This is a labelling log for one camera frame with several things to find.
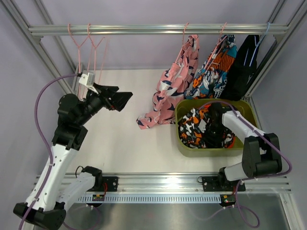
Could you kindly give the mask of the camouflage shorts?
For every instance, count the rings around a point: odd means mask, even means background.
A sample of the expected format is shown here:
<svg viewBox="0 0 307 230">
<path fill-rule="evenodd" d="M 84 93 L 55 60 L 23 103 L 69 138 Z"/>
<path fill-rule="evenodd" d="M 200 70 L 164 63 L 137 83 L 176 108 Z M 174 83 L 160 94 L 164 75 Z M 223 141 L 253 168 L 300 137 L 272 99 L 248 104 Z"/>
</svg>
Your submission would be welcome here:
<svg viewBox="0 0 307 230">
<path fill-rule="evenodd" d="M 234 146 L 236 136 L 228 128 L 213 126 L 209 113 L 210 105 L 192 108 L 178 122 L 180 141 L 193 149 L 229 149 Z"/>
</svg>

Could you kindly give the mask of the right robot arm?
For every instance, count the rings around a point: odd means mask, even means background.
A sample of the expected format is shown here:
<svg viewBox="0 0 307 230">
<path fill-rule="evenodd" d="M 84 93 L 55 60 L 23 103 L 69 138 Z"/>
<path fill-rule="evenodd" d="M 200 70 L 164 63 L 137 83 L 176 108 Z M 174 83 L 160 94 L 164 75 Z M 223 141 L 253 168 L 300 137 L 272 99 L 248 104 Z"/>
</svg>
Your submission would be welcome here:
<svg viewBox="0 0 307 230">
<path fill-rule="evenodd" d="M 245 179 L 277 175 L 282 171 L 279 139 L 274 133 L 265 133 L 252 125 L 232 105 L 221 102 L 208 105 L 210 122 L 205 130 L 205 144 L 220 147 L 229 129 L 243 143 L 242 161 L 223 167 L 212 179 L 202 178 L 204 190 L 230 191 L 238 189 Z"/>
</svg>

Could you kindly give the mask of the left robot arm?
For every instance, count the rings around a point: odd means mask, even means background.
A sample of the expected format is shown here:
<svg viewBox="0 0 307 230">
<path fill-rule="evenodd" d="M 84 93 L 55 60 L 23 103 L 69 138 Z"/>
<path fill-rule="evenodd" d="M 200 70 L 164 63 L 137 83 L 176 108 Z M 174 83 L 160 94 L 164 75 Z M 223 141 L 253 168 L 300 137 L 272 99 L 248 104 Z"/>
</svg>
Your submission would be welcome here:
<svg viewBox="0 0 307 230">
<path fill-rule="evenodd" d="M 82 194 L 107 190 L 102 170 L 92 166 L 84 167 L 63 192 L 59 188 L 88 132 L 84 125 L 102 108 L 122 111 L 132 96 L 131 92 L 120 92 L 117 86 L 94 84 L 83 100 L 72 93 L 61 97 L 58 126 L 51 144 L 47 145 L 49 159 L 30 196 L 15 205 L 15 215 L 46 230 L 58 230 L 67 211 Z"/>
</svg>

